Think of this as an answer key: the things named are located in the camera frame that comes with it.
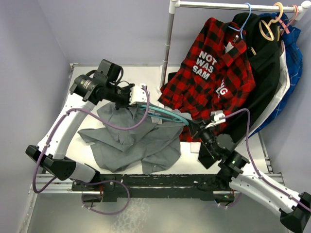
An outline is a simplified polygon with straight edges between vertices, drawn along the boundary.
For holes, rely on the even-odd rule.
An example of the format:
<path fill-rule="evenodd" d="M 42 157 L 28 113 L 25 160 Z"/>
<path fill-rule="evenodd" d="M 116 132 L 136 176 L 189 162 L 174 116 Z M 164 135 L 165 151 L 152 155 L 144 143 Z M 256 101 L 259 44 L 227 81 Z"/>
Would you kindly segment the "teal plastic hanger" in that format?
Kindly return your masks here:
<path fill-rule="evenodd" d="M 189 114 L 176 112 L 175 110 L 169 111 L 153 104 L 150 104 L 147 116 L 159 116 L 160 118 L 162 118 L 162 121 L 182 123 L 186 126 L 188 126 L 189 124 L 188 121 L 192 121 L 192 118 Z"/>

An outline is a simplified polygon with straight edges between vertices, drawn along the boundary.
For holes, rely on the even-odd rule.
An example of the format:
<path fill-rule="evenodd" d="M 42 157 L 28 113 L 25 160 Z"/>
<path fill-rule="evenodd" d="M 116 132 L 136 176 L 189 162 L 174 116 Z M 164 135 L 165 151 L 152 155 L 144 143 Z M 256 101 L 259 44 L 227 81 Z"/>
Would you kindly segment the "grey button-up shirt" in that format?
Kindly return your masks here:
<path fill-rule="evenodd" d="M 90 144 L 98 167 L 111 172 L 121 172 L 133 163 L 141 162 L 143 173 L 160 172 L 172 167 L 180 158 L 179 136 L 184 124 L 163 121 L 152 123 L 146 117 L 141 125 L 132 130 L 143 117 L 144 110 L 138 107 L 115 109 L 114 103 L 107 103 L 97 111 L 98 116 L 117 130 L 105 125 L 98 129 L 81 129 L 80 137 Z"/>

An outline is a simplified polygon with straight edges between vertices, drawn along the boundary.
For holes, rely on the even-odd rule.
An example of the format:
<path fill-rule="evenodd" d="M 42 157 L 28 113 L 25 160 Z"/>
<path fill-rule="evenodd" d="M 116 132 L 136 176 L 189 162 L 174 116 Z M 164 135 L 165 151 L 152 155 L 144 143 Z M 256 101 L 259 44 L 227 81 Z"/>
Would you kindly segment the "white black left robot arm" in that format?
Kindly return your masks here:
<path fill-rule="evenodd" d="M 103 59 L 96 70 L 75 78 L 61 113 L 46 136 L 37 144 L 29 145 L 26 154 L 60 180 L 75 179 L 83 182 L 88 190 L 100 185 L 94 168 L 66 157 L 68 147 L 86 116 L 101 101 L 128 106 L 133 84 L 119 87 L 123 68 Z"/>

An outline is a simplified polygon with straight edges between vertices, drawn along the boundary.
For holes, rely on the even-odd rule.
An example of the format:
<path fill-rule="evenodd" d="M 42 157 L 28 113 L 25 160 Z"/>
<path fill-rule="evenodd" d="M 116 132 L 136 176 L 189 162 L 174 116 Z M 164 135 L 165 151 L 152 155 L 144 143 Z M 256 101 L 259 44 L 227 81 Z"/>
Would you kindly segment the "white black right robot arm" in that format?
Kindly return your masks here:
<path fill-rule="evenodd" d="M 251 161 L 238 153 L 236 144 L 227 134 L 215 135 L 205 122 L 189 123 L 192 137 L 200 139 L 206 154 L 199 156 L 205 168 L 218 162 L 216 184 L 247 195 L 279 216 L 283 226 L 293 233 L 304 231 L 311 217 L 311 196 L 298 193 L 259 171 Z"/>

